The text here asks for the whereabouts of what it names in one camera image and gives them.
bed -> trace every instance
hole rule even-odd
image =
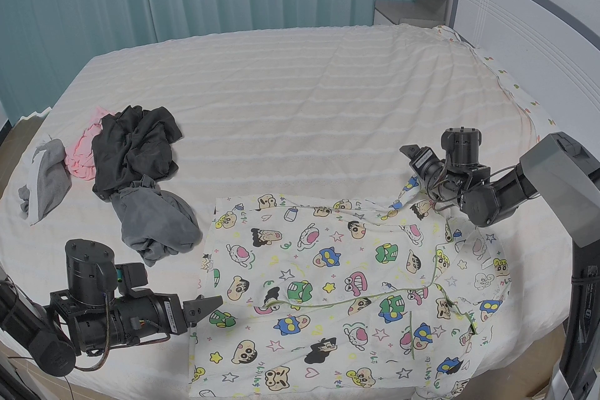
[[[582,89],[590,68],[600,69],[600,41],[587,30],[580,33],[579,24],[569,26],[548,5],[535,3],[536,9],[529,2],[535,3],[454,0],[450,25],[461,37],[447,28],[407,25],[259,30],[111,52],[90,60],[32,143],[42,134],[71,143],[97,105],[114,111],[129,104],[167,107],[184,138],[173,145],[179,171],[160,186],[190,203],[203,231],[213,220],[215,198],[228,195],[273,191],[393,201],[409,174],[398,147],[419,143],[439,150],[440,134],[449,126],[482,131],[480,160],[492,170],[515,164],[539,136],[556,129],[600,155],[593,126],[582,122],[600,119],[600,102]],[[513,22],[518,28],[507,26],[506,18],[520,15],[529,23],[521,19]],[[545,31],[540,25],[547,22],[560,28]],[[569,75],[548,59],[550,41],[541,54],[530,44],[527,55],[519,47],[544,33],[556,42],[560,58],[569,59],[563,61]],[[595,56],[589,59],[591,51]],[[544,84],[537,72],[544,73]],[[581,84],[576,91],[559,90],[567,82],[577,85],[575,80]],[[581,117],[564,111],[575,108],[571,94]],[[17,196],[25,178],[22,161],[0,200],[0,260],[34,301],[45,305],[48,292],[65,288],[68,239],[105,243],[119,263],[140,261],[121,242],[120,223],[111,205],[91,192],[91,182],[74,179],[60,206],[29,227],[19,216]],[[497,229],[511,265],[515,303],[505,330],[494,332],[503,341],[479,373],[507,365],[568,314],[571,242],[545,203],[524,204]],[[202,254],[200,244],[159,261],[148,269],[149,287],[195,298]],[[98,372],[74,371],[69,379],[118,399],[187,398],[188,340],[183,335],[115,351]],[[2,341],[25,353],[3,333]],[[78,359],[81,366],[93,363]],[[342,396],[334,390],[289,395]],[[343,396],[365,394],[353,390]],[[408,398],[410,392],[374,390],[366,396]]]

star print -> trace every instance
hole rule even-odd
[[[338,231],[336,230],[333,235],[329,235],[329,236],[334,239],[334,242],[341,242],[341,238],[344,236],[344,234],[338,233]]]
[[[235,382],[236,378],[239,378],[239,375],[234,375],[229,372],[227,375],[221,375],[223,379],[221,381],[230,381],[231,383]]]
[[[385,333],[385,329],[375,329],[374,337],[379,338],[379,341],[382,341],[384,338],[387,338],[389,335]]]
[[[221,357],[221,354],[218,351],[211,353],[211,362],[219,363],[222,359],[223,357]]]
[[[440,335],[446,331],[447,330],[444,330],[443,327],[440,325],[439,327],[433,327],[433,331],[431,332],[431,335],[435,335],[439,338]]]
[[[396,375],[398,375],[398,379],[409,378],[409,375],[411,372],[412,372],[412,368],[407,370],[406,368],[402,367],[400,372],[396,372]]]
[[[283,281],[289,280],[290,278],[296,278],[295,275],[292,273],[292,269],[288,269],[285,272],[283,270],[279,271],[281,272],[281,276],[279,278],[281,278]]]
[[[269,342],[271,342],[271,344],[266,345],[266,348],[270,348],[274,352],[276,352],[277,350],[285,350],[280,344],[281,340],[278,340],[277,342],[274,342],[273,340],[269,340]]]

yellow star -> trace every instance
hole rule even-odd
[[[222,359],[223,357],[221,357],[221,354],[218,351],[211,353],[211,362],[219,363]]]

pink clothing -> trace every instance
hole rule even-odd
[[[94,154],[92,152],[92,139],[102,131],[102,117],[112,112],[96,107],[91,125],[84,130],[82,137],[73,145],[65,148],[65,164],[71,175],[84,180],[92,180],[96,176]]]

dark gray garment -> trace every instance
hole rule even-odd
[[[30,225],[38,223],[56,208],[71,188],[64,159],[65,147],[58,138],[35,149],[29,167],[28,183],[31,181],[31,184],[19,188],[19,197],[23,200],[21,210],[27,214]],[[37,206],[35,212],[30,211],[31,204]]]
[[[167,255],[189,252],[202,238],[191,207],[147,175],[112,194],[110,202],[121,220],[123,242],[149,267]]]

